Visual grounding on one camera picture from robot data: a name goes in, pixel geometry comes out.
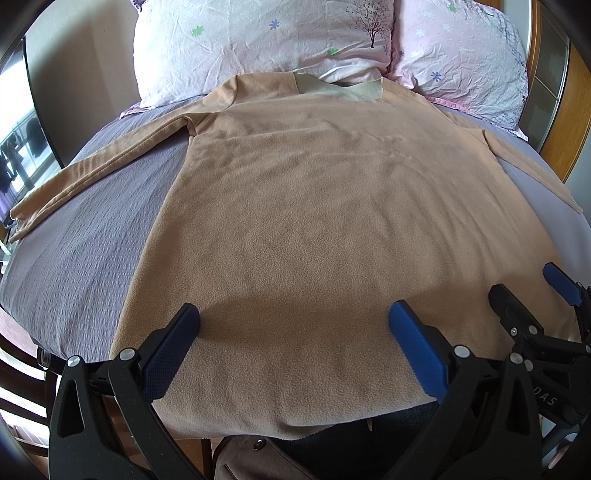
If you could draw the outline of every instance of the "pink pillowcase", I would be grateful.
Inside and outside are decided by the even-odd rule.
[[[517,133],[528,95],[517,28],[473,0],[395,0],[387,78]]]

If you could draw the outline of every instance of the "blue gripper pad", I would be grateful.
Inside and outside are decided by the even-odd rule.
[[[390,307],[390,331],[396,337],[424,392],[441,403],[449,388],[447,365],[425,336],[422,325],[405,301],[397,301]]]
[[[146,342],[152,335],[154,340],[160,342],[142,367],[142,394],[146,402],[152,403],[166,394],[189,348],[197,338],[200,326],[198,308],[185,303],[166,328],[150,334]]]
[[[546,282],[555,289],[572,307],[580,307],[583,297],[579,286],[570,277],[559,269],[553,262],[546,263],[542,270]]]

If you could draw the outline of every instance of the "neckline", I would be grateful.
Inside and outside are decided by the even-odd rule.
[[[370,82],[358,83],[352,86],[339,86],[326,83],[307,73],[291,73],[294,91],[299,95],[323,95],[331,98],[339,98],[352,102],[373,102],[383,100],[386,85],[384,78]]]

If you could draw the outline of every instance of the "white floral pillowcase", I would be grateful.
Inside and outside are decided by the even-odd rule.
[[[519,136],[528,96],[517,28],[473,0],[395,0],[387,78]]]
[[[143,108],[205,95],[241,73],[351,85],[379,79],[391,62],[392,0],[141,3],[134,64]]]

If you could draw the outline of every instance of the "beige fleece top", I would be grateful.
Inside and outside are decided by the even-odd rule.
[[[399,299],[450,343],[491,358],[512,344],[488,305],[495,283],[548,335],[576,331],[542,276],[546,262],[560,264],[556,249],[495,155],[578,211],[568,190],[491,133],[381,85],[380,98],[355,101],[302,95],[291,73],[231,78],[13,210],[20,238],[187,127],[185,163],[112,345],[113,355],[137,347],[184,302],[199,307],[200,335],[155,402],[176,436],[299,437],[427,401],[388,330]]]

